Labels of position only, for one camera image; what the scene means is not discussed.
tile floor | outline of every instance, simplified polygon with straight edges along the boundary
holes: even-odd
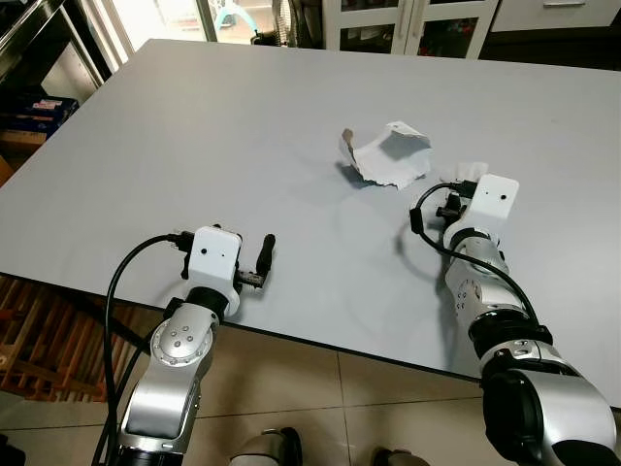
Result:
[[[378,445],[410,449],[432,466],[513,464],[485,439],[474,383],[223,328],[202,388],[184,466],[225,466],[246,439],[283,426],[300,432],[306,466],[368,466]],[[0,432],[29,466],[86,465],[105,410],[3,393]]]

drawer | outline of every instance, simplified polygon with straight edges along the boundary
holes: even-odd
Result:
[[[503,0],[492,31],[610,26],[621,0]]]

white paper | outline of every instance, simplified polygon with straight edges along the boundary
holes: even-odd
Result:
[[[386,124],[366,146],[353,146],[353,132],[345,129],[342,150],[365,181],[394,184],[403,189],[431,170],[429,138],[402,121]]]

gray table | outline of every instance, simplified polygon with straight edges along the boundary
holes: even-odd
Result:
[[[441,258],[408,232],[416,194],[343,168],[345,127],[367,142],[401,119],[437,170],[487,161],[520,181],[504,236],[512,275],[558,349],[621,406],[620,95],[612,72],[319,50],[152,41],[0,190],[0,272],[104,293],[143,239],[221,223],[269,286],[232,322],[476,376],[439,283]],[[127,270],[120,298],[183,294],[181,254]]]

black cable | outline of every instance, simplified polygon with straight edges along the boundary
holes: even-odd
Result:
[[[108,396],[108,448],[106,452],[106,457],[108,458],[107,464],[110,459],[113,457],[113,453],[116,449],[116,407],[117,400],[116,394],[114,392],[114,368],[113,368],[113,345],[112,345],[112,332],[110,327],[110,319],[113,313],[113,305],[114,305],[114,291],[116,290],[116,285],[118,284],[118,280],[120,279],[121,274],[127,267],[127,264],[136,257],[142,250],[148,248],[151,245],[156,243],[161,243],[164,241],[174,242],[178,238],[178,235],[159,235],[155,236],[149,240],[146,240],[135,248],[133,248],[118,264],[116,271],[114,272],[113,278],[110,281],[110,286],[108,287],[108,294],[106,295],[106,306],[104,308],[104,374],[106,379],[106,392]]]
[[[444,189],[444,188],[455,189],[459,192],[460,189],[462,188],[462,185],[460,183],[439,183],[439,184],[436,184],[435,186],[430,187],[427,191],[425,191],[420,196],[420,199],[418,199],[418,202],[416,203],[416,207],[414,208],[414,210],[416,211],[415,215],[417,216],[416,218],[412,219],[412,230],[414,231],[414,233],[417,233],[418,235],[420,235],[423,241],[427,243],[429,246],[431,246],[437,252],[441,254],[449,255],[451,257],[455,257],[456,259],[462,259],[467,262],[470,262],[474,265],[484,268],[485,270],[501,278],[503,281],[505,281],[505,283],[507,283],[513,289],[513,291],[515,291],[515,294],[517,294],[517,297],[520,299],[520,301],[522,301],[522,304],[524,305],[524,310],[526,311],[526,314],[528,314],[528,317],[533,321],[535,325],[539,325],[537,315],[535,314],[535,310],[533,309],[533,305],[531,304],[531,301],[528,299],[528,296],[526,295],[524,290],[508,274],[506,274],[499,268],[494,267],[491,264],[488,264],[487,262],[476,259],[475,257],[471,257],[469,255],[465,255],[460,252],[455,252],[454,250],[449,250],[445,248],[444,246],[439,245],[434,240],[429,238],[429,236],[427,236],[427,234],[425,233],[424,222],[422,221],[421,207],[423,203],[425,202],[425,200],[433,192],[439,189]]]
[[[136,349],[134,350],[134,353],[132,354],[132,357],[127,363],[127,367],[125,368],[123,377],[121,377],[120,382],[118,383],[118,387],[116,388],[115,397],[116,397],[117,403],[118,403],[118,400],[120,400],[120,397],[123,395],[123,391],[125,391],[125,386],[127,386],[127,382],[129,381],[132,371],[134,370],[134,366],[136,366],[136,362],[138,362],[138,358],[140,357],[141,353],[145,349],[148,348],[150,344],[151,336],[153,335],[155,328],[151,330],[150,332],[148,332],[148,334],[143,339],[143,342],[136,347]],[[106,422],[104,423],[104,427],[101,430],[101,435],[99,436],[99,441],[97,442],[97,448],[95,449],[95,454],[93,455],[93,459],[90,463],[91,466],[100,466],[101,464],[99,460],[101,458],[101,453],[104,450],[104,445],[106,444],[106,441],[108,440],[109,425],[110,425],[110,416],[107,416]]]

